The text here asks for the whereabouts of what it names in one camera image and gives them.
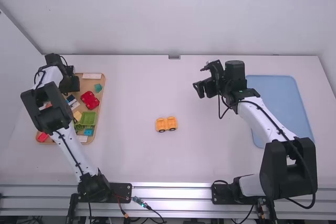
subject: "metal frame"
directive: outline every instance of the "metal frame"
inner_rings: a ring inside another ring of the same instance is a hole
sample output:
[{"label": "metal frame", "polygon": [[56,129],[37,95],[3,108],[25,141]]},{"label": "metal frame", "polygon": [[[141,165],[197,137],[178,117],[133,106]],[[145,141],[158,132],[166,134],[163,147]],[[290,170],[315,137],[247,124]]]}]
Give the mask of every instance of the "metal frame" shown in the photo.
[{"label": "metal frame", "polygon": [[[132,183],[133,196],[144,199],[164,218],[243,218],[250,206],[213,205],[209,183]],[[76,185],[0,185],[0,215],[67,215],[70,196]],[[308,205],[311,196],[295,198]],[[93,216],[122,217],[118,204],[91,203]],[[156,214],[131,202],[123,204],[131,217],[157,217]],[[302,209],[287,200],[277,200],[279,219],[336,220],[336,188],[322,187],[317,191],[315,206]],[[76,216],[88,216],[87,203],[79,203]],[[257,219],[255,211],[250,218]]]}]

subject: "red toy car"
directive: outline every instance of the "red toy car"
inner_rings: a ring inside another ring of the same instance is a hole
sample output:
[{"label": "red toy car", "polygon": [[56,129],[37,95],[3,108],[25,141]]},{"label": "red toy car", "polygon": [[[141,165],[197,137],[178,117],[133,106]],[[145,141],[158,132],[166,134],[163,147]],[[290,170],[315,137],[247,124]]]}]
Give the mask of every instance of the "red toy car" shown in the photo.
[{"label": "red toy car", "polygon": [[99,105],[99,100],[91,91],[87,91],[80,96],[80,99],[85,103],[86,107],[89,110],[93,110]]}]

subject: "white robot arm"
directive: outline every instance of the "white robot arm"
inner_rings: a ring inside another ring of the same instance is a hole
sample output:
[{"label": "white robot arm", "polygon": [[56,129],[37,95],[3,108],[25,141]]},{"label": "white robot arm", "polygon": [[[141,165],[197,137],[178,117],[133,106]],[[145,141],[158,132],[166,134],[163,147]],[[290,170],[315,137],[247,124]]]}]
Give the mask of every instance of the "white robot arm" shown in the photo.
[{"label": "white robot arm", "polygon": [[[237,177],[230,185],[213,185],[213,195],[217,197],[213,203],[250,204],[251,200],[260,196],[273,201],[313,194],[312,204],[307,207],[311,208],[317,191],[316,150],[313,141],[307,137],[299,138],[283,126],[266,108],[259,93],[247,88],[245,65],[242,61],[227,61],[225,69],[219,60],[207,62],[201,69],[204,70],[209,70],[211,77],[193,83],[198,96],[203,98],[206,93],[208,98],[212,98],[217,95],[218,105],[220,97],[222,96],[223,102],[225,98],[227,110],[233,109],[240,115],[265,144],[259,174]],[[287,165],[287,157],[295,160],[295,164]]]},{"label": "white robot arm", "polygon": [[78,192],[88,201],[105,201],[112,191],[110,184],[83,151],[74,129],[71,108],[62,93],[79,91],[79,79],[73,66],[65,66],[60,55],[45,55],[47,65],[39,68],[32,89],[21,99],[35,125],[60,147],[78,182]]},{"label": "white robot arm", "polygon": [[[63,75],[60,69],[56,66],[47,67],[38,72],[35,84],[32,90],[37,88],[43,88],[44,85],[54,82],[57,87],[63,80]],[[80,142],[77,140],[77,135],[73,125],[73,121],[70,122],[69,127],[60,128],[50,135],[50,138],[61,148],[65,156],[67,157],[73,171],[75,172],[77,182],[80,183],[80,177],[83,174],[89,173],[91,176],[98,174],[98,167],[95,166],[89,159]]]}]

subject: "wooden tray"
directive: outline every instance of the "wooden tray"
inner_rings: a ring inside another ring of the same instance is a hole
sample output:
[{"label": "wooden tray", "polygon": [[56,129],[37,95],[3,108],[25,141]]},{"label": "wooden tray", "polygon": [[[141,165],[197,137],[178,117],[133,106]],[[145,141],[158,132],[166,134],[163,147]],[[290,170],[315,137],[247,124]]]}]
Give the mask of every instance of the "wooden tray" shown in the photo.
[{"label": "wooden tray", "polygon": [[[85,143],[82,143],[82,144],[89,144],[93,141],[93,139],[95,139],[95,135],[96,135],[96,131],[97,131],[98,119],[99,119],[99,110],[100,110],[101,100],[102,100],[102,97],[103,97],[103,91],[104,91],[104,86],[105,86],[105,76],[104,76],[104,74],[101,74],[101,79],[100,80],[95,80],[95,79],[82,79],[83,73],[75,73],[75,75],[79,77],[80,91],[79,92],[68,93],[68,95],[64,96],[64,97],[66,98],[66,97],[68,97],[69,95],[72,94],[76,98],[76,100],[80,103],[80,105],[72,111],[73,113],[75,113],[76,111],[79,111],[80,113],[83,113],[83,112],[86,112],[86,111],[95,111],[97,113],[96,125],[94,127],[93,136],[89,136],[87,141]],[[103,87],[102,90],[99,93],[95,92],[95,89],[94,89],[95,84],[101,84],[102,87]],[[92,91],[92,93],[94,93],[94,96],[100,102],[99,106],[94,108],[93,110],[89,110],[86,107],[85,103],[83,103],[82,100],[80,99],[80,96],[87,91]],[[37,140],[37,137],[39,135],[40,135],[40,132],[37,131],[35,140],[39,144],[55,144],[55,142],[52,141],[52,139],[50,137],[48,137],[43,143],[39,142]],[[77,133],[77,135],[84,135],[84,131],[79,131]]]}]

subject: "cable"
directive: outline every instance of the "cable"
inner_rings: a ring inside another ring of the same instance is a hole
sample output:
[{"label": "cable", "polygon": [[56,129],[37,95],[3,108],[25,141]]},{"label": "cable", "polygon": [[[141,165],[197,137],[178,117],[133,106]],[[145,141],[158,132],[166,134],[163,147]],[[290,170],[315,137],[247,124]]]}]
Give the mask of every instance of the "cable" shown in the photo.
[{"label": "cable", "polygon": [[43,224],[43,222],[38,219],[38,217],[36,218],[35,216],[32,216],[32,218],[38,223],[38,224]]},{"label": "cable", "polygon": [[224,111],[224,113],[222,114],[222,115],[220,115],[220,107],[221,107],[221,101],[220,101],[220,98],[219,98],[219,95],[218,95],[218,117],[219,117],[219,119],[222,119],[224,116],[225,116],[225,114],[226,114],[226,112],[228,112],[228,110],[231,108],[231,107],[229,107],[226,103],[224,103],[226,106],[227,106],[227,108],[226,108],[226,110]]},{"label": "cable", "polygon": [[38,217],[36,218],[35,216],[32,216],[31,219],[29,219],[29,220],[25,220],[25,221],[22,221],[22,222],[19,222],[19,223],[17,223],[17,224],[23,224],[23,223],[31,222],[31,221],[33,221],[33,220],[34,220],[34,223],[37,222],[38,224],[44,224],[43,221],[42,221],[42,216],[40,217],[40,219],[39,219],[39,217],[40,217],[40,216],[38,216]]},{"label": "cable", "polygon": [[46,75],[46,71],[44,71],[44,70],[39,70],[39,71],[37,71],[37,72],[35,73],[35,76],[34,76],[34,85],[36,84],[36,77],[37,77],[37,76],[40,76],[38,73],[43,73],[43,75],[42,75],[42,77],[41,77],[40,81],[38,82],[38,85],[36,86],[35,89],[38,89],[38,87],[42,84],[43,78],[44,78],[44,76]]},{"label": "cable", "polygon": [[141,219],[140,217],[137,217],[136,219],[131,220],[131,222],[136,222],[136,221],[138,221],[138,220],[140,220],[140,219]]},{"label": "cable", "polygon": [[[64,135],[62,135],[62,134],[59,133],[58,131],[55,131],[55,132],[59,135],[58,138],[62,139],[62,141],[63,141],[65,147],[67,148],[67,150],[68,150],[68,152],[70,153],[70,155],[71,155],[73,161],[75,162],[76,167],[78,167],[78,169],[79,169],[81,175],[84,176],[84,172],[83,172],[82,168],[80,167],[80,164],[77,162],[75,156],[74,156],[73,153],[71,152],[71,150],[70,150],[70,148],[69,148],[67,142],[65,141],[65,139],[64,139]],[[88,200],[88,204],[89,204],[90,224],[92,224],[92,220],[91,220],[91,218],[92,218],[92,210],[91,210],[91,203],[90,203],[90,200],[89,200],[89,195],[88,195],[88,193],[87,193],[87,200]]]},{"label": "cable", "polygon": [[144,224],[146,221],[148,220],[148,218],[146,218],[143,222],[141,222],[140,224]]},{"label": "cable", "polygon": [[263,110],[263,108],[262,108],[261,106],[259,106],[257,103],[255,103],[255,102],[251,102],[251,101],[244,101],[244,100],[242,100],[242,101],[237,101],[237,102],[231,104],[231,106],[229,106],[229,107],[227,108],[227,110],[228,110],[228,109],[232,109],[232,106],[233,106],[233,105],[237,105],[237,104],[239,104],[239,103],[244,103],[244,102],[245,102],[245,103],[253,104],[254,106],[257,107],[257,109],[259,109],[259,110],[260,110],[260,111],[261,111],[261,112],[268,118],[268,120],[275,126],[275,128],[279,131],[279,133],[284,137],[284,139],[286,139],[286,141],[287,141],[287,142],[289,143],[289,145],[292,147],[292,149],[294,150],[294,152],[295,152],[295,153],[297,154],[297,156],[299,157],[299,159],[300,159],[300,161],[301,161],[303,167],[305,168],[305,170],[306,170],[306,172],[307,172],[307,175],[308,175],[308,178],[309,178],[309,180],[310,180],[310,184],[311,184],[311,190],[312,190],[312,200],[311,200],[310,205],[308,205],[308,206],[304,206],[304,205],[302,205],[302,204],[296,202],[296,201],[293,200],[293,199],[290,199],[290,198],[285,198],[285,199],[288,200],[288,201],[290,201],[290,202],[292,202],[292,203],[294,203],[294,204],[296,204],[296,205],[298,205],[299,207],[304,208],[304,209],[310,209],[310,208],[312,208],[312,207],[314,206],[314,204],[315,204],[316,194],[315,194],[315,192],[313,191],[313,180],[312,180],[312,178],[311,178],[310,171],[309,171],[309,169],[308,169],[308,167],[307,167],[307,164],[305,163],[305,160],[303,160],[303,157],[301,156],[300,152],[299,152],[298,149],[294,146],[294,144],[292,143],[292,141],[288,139],[288,137],[285,135],[284,131],[283,131],[282,129],[280,129],[280,127],[276,124],[276,122],[274,122],[274,120],[273,120],[273,119],[266,113],[266,111]]},{"label": "cable", "polygon": [[155,222],[156,224],[165,224],[165,223],[167,223],[163,218],[162,218],[162,216],[161,216],[161,214],[159,214],[157,211],[155,211],[154,209],[151,209],[154,213],[156,213],[158,216],[160,216],[160,218],[161,218],[161,220],[162,220],[162,222],[157,222],[157,221],[155,221],[155,220],[153,220],[152,218],[150,218],[153,222]]},{"label": "cable", "polygon": [[241,221],[241,222],[235,222],[233,219],[231,219],[231,221],[233,221],[234,224],[242,224],[245,220],[247,220],[247,218],[250,216],[252,210],[253,210],[254,204],[251,206],[250,212],[248,212],[247,216]]},{"label": "cable", "polygon": [[65,58],[62,55],[60,55],[60,57],[64,60],[65,64],[68,66],[68,62],[65,60]]}]

